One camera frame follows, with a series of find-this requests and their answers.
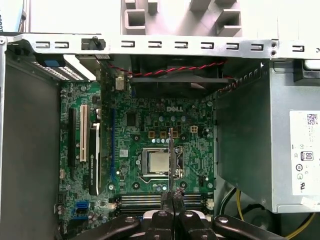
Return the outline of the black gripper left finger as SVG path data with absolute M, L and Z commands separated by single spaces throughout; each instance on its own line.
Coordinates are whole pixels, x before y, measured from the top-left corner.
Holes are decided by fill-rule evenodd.
M 130 214 L 118 216 L 102 225 L 84 231 L 74 240 L 171 240 L 174 232 L 174 194 L 161 195 L 161 209 L 147 211 L 151 218 L 142 220 Z

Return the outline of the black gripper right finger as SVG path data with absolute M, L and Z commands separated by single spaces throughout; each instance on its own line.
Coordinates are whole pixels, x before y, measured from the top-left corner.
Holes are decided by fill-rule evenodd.
M 198 213 L 186 210 L 184 194 L 174 193 L 176 232 L 181 240 L 282 240 L 283 237 L 228 215 L 205 223 Z

